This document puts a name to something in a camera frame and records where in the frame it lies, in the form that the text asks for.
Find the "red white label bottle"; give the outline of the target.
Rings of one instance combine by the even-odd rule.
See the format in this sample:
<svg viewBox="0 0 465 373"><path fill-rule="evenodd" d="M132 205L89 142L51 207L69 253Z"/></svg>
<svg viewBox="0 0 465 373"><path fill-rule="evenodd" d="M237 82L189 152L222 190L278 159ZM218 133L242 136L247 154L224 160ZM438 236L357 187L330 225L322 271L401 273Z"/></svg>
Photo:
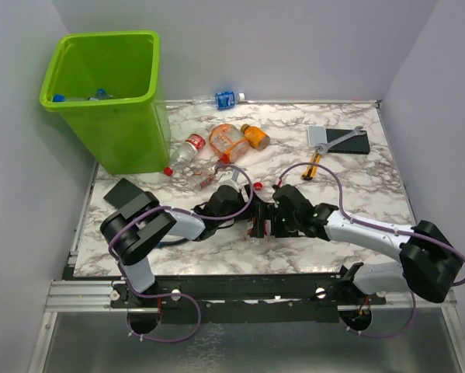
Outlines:
<svg viewBox="0 0 465 373"><path fill-rule="evenodd" d="M263 189L261 182L253 183L253 198L248 208L248 237L251 239L263 239L270 235L271 231L271 206L258 196Z"/></svg>

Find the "small red label bottle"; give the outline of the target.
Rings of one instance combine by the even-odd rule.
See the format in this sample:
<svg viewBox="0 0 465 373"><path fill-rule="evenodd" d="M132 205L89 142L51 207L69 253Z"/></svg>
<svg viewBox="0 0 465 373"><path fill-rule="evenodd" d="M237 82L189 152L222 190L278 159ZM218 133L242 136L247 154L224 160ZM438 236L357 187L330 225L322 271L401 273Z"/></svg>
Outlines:
<svg viewBox="0 0 465 373"><path fill-rule="evenodd" d="M217 165L204 166L197 169L192 174L193 187L202 190L210 186L216 179Z"/></svg>

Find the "orange juice bottle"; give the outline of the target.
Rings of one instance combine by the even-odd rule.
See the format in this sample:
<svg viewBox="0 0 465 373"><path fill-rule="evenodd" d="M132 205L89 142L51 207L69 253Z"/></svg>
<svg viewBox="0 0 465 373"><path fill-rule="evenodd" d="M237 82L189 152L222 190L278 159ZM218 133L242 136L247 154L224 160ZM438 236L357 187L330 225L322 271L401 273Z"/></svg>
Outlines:
<svg viewBox="0 0 465 373"><path fill-rule="evenodd" d="M264 150L270 144L270 136L259 127L243 124L241 133L248 140L249 144L258 151Z"/></svg>

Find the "crushed orange label bottle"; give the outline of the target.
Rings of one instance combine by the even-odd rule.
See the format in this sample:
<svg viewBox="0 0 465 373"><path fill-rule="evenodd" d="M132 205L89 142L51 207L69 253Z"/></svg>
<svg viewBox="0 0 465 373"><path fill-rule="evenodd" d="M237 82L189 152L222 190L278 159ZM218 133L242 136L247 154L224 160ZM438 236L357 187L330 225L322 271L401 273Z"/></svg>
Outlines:
<svg viewBox="0 0 465 373"><path fill-rule="evenodd" d="M211 124L207 130L209 145L223 164L236 163L250 149L246 137L233 124Z"/></svg>

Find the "blue label bottle front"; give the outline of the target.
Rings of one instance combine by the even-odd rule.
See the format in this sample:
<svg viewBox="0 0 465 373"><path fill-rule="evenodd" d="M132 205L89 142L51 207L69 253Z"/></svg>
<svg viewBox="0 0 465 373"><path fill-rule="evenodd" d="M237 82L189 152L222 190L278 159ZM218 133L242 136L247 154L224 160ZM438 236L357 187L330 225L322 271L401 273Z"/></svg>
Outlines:
<svg viewBox="0 0 465 373"><path fill-rule="evenodd" d="M98 89L93 96L88 98L89 101L100 101L113 99L114 96L109 94L105 89Z"/></svg>

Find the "pepsi bottle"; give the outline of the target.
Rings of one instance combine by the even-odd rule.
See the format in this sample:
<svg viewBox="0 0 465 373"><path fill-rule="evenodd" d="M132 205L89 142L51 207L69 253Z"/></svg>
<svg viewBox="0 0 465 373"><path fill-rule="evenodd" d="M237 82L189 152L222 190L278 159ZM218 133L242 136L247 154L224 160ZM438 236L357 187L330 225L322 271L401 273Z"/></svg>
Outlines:
<svg viewBox="0 0 465 373"><path fill-rule="evenodd" d="M61 94L55 94L52 101L54 103L71 103L71 102L84 102L88 101L85 97L68 97Z"/></svg>

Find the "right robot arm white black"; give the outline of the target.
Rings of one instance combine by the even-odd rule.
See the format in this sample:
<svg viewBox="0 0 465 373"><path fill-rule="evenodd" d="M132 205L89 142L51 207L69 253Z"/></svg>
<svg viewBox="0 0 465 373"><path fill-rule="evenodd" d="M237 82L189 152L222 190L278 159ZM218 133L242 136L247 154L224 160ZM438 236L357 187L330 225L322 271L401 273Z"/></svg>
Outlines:
<svg viewBox="0 0 465 373"><path fill-rule="evenodd" d="M355 264L340 285L342 298L357 304L367 295L410 291L429 302L441 303L465 264L440 230L429 221L416 226L393 225L351 216L342 207L312 205L294 186L275 186L277 216L272 230L343 242L390 258L388 263Z"/></svg>

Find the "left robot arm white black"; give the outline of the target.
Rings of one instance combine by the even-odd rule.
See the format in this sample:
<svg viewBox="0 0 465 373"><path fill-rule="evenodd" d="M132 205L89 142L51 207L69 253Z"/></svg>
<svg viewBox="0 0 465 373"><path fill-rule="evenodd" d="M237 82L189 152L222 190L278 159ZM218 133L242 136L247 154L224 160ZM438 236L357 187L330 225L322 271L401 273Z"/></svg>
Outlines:
<svg viewBox="0 0 465 373"><path fill-rule="evenodd" d="M261 200L249 185L248 198L232 186L220 186L210 199L190 212L164 209L151 192L142 192L111 214L100 232L109 244L109 252L129 281L128 297L135 305L150 305L155 296L155 276L149 253L167 235L200 242L213 236L228 221L253 217Z"/></svg>

